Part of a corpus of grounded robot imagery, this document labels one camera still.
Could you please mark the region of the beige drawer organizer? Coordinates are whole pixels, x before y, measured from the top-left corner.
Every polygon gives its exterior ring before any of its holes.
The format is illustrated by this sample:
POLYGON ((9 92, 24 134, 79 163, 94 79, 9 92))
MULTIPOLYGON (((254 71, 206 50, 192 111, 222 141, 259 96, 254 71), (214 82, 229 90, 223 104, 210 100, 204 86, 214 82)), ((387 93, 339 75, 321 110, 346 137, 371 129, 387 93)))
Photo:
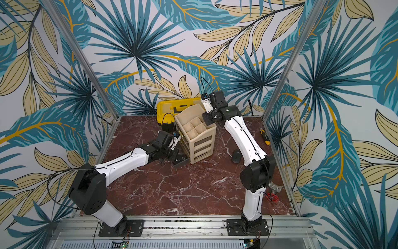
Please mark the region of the beige drawer organizer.
POLYGON ((208 126, 205 123, 202 117, 205 112, 202 104, 195 104, 175 116, 180 145, 191 164, 210 157, 214 152, 217 129, 215 124, 208 126))

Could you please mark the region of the black computer mouse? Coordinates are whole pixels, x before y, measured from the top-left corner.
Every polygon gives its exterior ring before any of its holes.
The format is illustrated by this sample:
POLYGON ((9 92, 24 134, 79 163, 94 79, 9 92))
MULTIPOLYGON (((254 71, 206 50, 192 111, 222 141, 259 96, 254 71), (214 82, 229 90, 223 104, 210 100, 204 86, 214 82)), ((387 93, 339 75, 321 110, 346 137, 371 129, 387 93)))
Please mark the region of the black computer mouse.
POLYGON ((239 150, 239 149, 236 149, 234 152, 233 152, 233 154, 232 154, 232 157, 231 157, 231 161, 234 163, 234 164, 239 164, 240 163, 240 161, 241 161, 241 159, 242 159, 242 153, 241 153, 241 151, 239 150))

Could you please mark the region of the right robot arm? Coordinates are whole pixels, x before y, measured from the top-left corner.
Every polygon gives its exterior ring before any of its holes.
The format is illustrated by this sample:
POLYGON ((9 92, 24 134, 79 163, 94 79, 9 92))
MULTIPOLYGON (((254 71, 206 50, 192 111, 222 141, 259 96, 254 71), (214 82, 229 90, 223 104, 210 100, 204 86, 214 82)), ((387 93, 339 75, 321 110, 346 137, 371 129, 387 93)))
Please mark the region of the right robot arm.
POLYGON ((274 156, 269 156, 248 130, 241 112, 229 105, 223 91, 203 93, 201 103, 205 107, 202 117, 207 125, 223 123, 235 141, 244 159, 240 180, 244 186, 245 204, 241 222, 246 230, 253 230, 262 223, 262 201, 276 167, 274 156))

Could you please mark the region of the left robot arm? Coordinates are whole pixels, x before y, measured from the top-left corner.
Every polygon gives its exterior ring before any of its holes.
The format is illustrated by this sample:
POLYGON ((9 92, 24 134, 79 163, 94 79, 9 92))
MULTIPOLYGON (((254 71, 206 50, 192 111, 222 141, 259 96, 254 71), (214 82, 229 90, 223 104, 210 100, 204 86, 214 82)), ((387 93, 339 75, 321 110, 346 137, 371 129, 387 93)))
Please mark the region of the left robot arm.
POLYGON ((180 140, 166 131, 114 160, 92 166, 85 164, 68 191, 68 197, 85 215, 92 215, 107 225, 117 235, 128 231, 127 218, 107 200, 107 187, 127 173, 157 160, 176 160, 180 140))

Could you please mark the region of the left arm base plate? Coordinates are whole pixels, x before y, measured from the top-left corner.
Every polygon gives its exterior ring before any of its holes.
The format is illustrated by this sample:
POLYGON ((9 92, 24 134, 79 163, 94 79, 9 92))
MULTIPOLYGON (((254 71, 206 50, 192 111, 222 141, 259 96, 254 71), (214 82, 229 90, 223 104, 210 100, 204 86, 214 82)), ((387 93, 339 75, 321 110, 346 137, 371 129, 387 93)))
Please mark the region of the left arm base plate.
POLYGON ((128 220, 123 218, 115 227, 101 224, 99 237, 140 237, 144 228, 144 220, 128 220))

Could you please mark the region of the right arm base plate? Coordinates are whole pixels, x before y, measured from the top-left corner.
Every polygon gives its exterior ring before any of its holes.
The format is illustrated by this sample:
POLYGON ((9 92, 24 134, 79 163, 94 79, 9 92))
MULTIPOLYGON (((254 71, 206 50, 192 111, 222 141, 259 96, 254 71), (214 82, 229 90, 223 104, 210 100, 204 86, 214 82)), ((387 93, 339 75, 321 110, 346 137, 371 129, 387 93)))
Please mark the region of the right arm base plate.
POLYGON ((228 236, 268 236, 269 226, 263 218, 248 221, 244 217, 240 219, 227 219, 224 222, 228 236))

